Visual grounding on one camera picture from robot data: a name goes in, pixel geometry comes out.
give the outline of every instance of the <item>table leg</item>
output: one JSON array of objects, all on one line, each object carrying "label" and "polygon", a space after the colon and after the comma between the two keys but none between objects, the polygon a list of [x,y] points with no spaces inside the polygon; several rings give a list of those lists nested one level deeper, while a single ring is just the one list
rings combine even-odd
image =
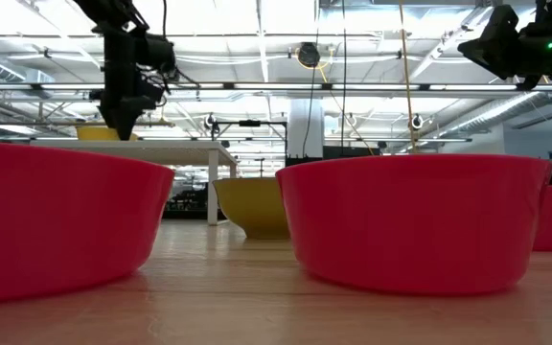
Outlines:
[{"label": "table leg", "polygon": [[219,222],[217,191],[212,182],[219,178],[219,151],[211,149],[208,152],[208,225],[217,225]]}]

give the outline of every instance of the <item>yellow bowl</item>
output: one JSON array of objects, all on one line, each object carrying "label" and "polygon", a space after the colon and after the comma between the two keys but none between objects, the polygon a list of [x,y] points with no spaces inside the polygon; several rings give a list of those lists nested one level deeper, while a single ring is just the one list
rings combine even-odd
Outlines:
[{"label": "yellow bowl", "polygon": [[227,178],[214,182],[222,213],[258,240],[288,239],[287,216],[276,178]]},{"label": "yellow bowl", "polygon": [[[105,126],[77,126],[78,140],[119,140],[116,129]],[[131,133],[129,140],[138,140],[138,136]]]}]

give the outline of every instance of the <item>white pillar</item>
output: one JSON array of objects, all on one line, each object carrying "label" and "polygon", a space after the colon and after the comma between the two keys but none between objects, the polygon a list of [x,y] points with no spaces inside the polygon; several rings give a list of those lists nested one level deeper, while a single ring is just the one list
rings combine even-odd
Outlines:
[{"label": "white pillar", "polygon": [[[325,111],[323,110],[321,100],[291,100],[290,104],[291,109],[288,113],[287,127],[287,154],[291,158],[303,158],[304,154],[312,158],[322,158],[325,137]],[[308,138],[306,139],[306,149],[304,149],[304,139],[306,138],[307,129]]]},{"label": "white pillar", "polygon": [[213,182],[219,178],[219,150],[211,149],[208,152],[208,225],[217,225],[219,222],[217,191]]}]

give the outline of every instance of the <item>white table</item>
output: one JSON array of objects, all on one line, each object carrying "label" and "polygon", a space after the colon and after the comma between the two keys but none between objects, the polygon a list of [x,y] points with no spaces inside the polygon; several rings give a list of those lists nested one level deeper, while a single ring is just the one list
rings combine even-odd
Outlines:
[{"label": "white table", "polygon": [[208,166],[208,224],[217,225],[219,201],[212,184],[219,178],[219,166],[229,166],[230,176],[236,177],[238,162],[219,142],[212,141],[83,141],[32,140],[31,145],[83,150],[113,156],[144,160],[162,165]]}]

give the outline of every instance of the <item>table surface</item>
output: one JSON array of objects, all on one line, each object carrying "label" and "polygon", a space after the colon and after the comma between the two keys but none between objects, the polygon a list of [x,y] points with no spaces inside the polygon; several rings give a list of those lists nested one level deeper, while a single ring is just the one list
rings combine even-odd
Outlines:
[{"label": "table surface", "polygon": [[552,344],[552,254],[534,254],[507,292],[390,295],[309,277],[287,241],[166,220],[133,276],[0,304],[0,344],[379,343]]},{"label": "table surface", "polygon": [[220,165],[236,165],[229,151],[213,141],[191,140],[32,140],[31,145],[67,150],[84,150],[145,160],[162,165],[208,165],[208,152],[218,150]]}]

